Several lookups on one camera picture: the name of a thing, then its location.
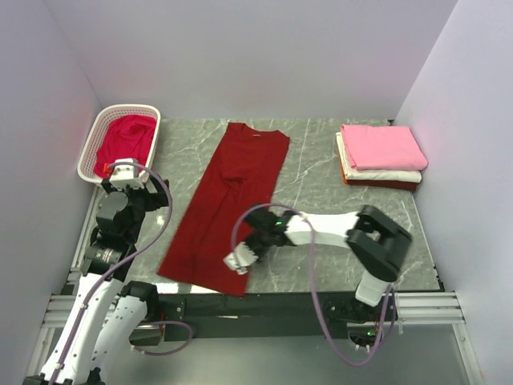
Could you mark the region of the dark red t shirt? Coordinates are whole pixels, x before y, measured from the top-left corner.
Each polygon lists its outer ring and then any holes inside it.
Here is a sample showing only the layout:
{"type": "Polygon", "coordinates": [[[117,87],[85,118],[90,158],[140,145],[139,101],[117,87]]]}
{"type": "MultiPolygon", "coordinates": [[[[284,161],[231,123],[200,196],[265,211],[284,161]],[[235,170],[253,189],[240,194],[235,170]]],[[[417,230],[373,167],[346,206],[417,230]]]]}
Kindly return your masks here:
{"type": "Polygon", "coordinates": [[[290,138],[228,123],[157,270],[163,278],[224,294],[244,295],[248,275],[224,263],[237,219],[270,202],[290,138]]]}

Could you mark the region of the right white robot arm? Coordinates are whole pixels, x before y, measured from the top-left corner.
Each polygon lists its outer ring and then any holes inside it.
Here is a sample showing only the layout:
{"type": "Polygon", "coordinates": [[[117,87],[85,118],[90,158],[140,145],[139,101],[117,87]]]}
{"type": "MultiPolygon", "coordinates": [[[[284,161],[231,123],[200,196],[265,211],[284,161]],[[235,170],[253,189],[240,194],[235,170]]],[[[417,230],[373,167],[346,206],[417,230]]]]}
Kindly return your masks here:
{"type": "Polygon", "coordinates": [[[280,216],[270,204],[255,205],[236,225],[252,231],[233,243],[233,268],[244,274],[272,247],[314,244],[350,249],[364,268],[352,300],[354,315],[371,319],[380,310],[388,286],[396,282],[413,237],[380,209],[365,205],[357,212],[309,214],[286,209],[280,216]]]}

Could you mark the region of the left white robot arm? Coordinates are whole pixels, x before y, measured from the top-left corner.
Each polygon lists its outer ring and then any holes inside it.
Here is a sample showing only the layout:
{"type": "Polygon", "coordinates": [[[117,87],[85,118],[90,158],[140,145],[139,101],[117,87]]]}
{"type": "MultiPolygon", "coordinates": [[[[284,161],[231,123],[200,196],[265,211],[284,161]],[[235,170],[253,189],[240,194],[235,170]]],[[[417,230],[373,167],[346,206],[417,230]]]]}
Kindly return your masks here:
{"type": "Polygon", "coordinates": [[[105,384],[133,330],[160,318],[156,286],[126,276],[141,253],[135,244],[146,214],[172,207],[168,182],[156,174],[146,182],[111,177],[102,187],[71,312],[42,369],[25,384],[105,384]]]}

